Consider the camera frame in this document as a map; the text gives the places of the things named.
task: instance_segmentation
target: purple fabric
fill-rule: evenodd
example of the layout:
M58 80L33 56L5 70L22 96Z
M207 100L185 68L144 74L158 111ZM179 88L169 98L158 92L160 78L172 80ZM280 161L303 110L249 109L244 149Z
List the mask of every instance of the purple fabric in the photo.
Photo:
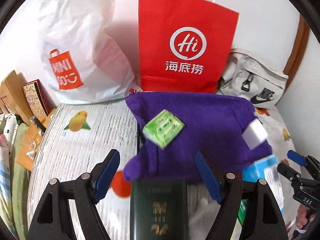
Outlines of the purple fabric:
M256 118L254 107L244 98L150 92L131 94L126 103L141 129L163 109L185 124L164 150L146 140L138 155L124 168L124 177L128 181L154 177L201 181L196 167L199 150L220 171L233 173L241 172L254 161L272 154L267 141L250 150L243 140L242 132Z

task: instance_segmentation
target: silver screw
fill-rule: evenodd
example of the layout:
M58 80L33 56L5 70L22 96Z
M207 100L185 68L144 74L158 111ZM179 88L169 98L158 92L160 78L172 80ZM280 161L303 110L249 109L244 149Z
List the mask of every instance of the silver screw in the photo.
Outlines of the silver screw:
M88 179L90 178L90 173L84 173L81 175L81 179Z
M261 185L266 185L267 184L267 181L265 179L259 179L259 183Z
M57 179L50 179L49 183L50 183L51 185L54 185L54 184L57 183Z
M236 176L233 173L227 173L228 179L234 179Z

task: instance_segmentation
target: wooden nightstand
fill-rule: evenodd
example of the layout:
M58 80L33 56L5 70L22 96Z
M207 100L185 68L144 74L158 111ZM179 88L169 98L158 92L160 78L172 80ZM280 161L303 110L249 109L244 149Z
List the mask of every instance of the wooden nightstand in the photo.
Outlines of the wooden nightstand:
M47 117L38 117L38 119L40 120L40 122L47 128L49 125L49 122L51 120L51 116L55 113L56 109L53 109L49 115ZM22 145L21 145L21 149L19 152L19 156L17 159L17 163L20 164L22 167L26 168L27 170L31 171L32 167L33 167L33 163L34 161L31 160L28 156L27 156L27 152L29 152L29 148L26 147L26 145L29 144L30 139L31 138L36 138L37 134L39 132L39 129L34 125L31 124L30 127L28 128L26 134L23 136L22 138ZM36 147L36 152L39 149L41 142L37 144Z

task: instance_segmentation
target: green tissue pack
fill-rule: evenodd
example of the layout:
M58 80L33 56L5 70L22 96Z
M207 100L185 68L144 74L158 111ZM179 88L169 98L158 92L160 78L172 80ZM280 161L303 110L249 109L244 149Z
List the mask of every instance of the green tissue pack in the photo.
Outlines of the green tissue pack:
M183 127L183 122L164 109L144 126L142 133L147 139L164 149Z

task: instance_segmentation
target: white plastic bag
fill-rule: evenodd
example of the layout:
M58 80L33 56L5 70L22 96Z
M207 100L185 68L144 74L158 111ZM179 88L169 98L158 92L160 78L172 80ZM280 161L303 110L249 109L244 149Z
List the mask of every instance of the white plastic bag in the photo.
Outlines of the white plastic bag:
M232 49L222 78L223 95L246 98L254 107L271 109L282 97L288 76L259 55Z
M103 102L136 89L128 59L105 33L113 13L114 0L41 3L41 60L61 103Z

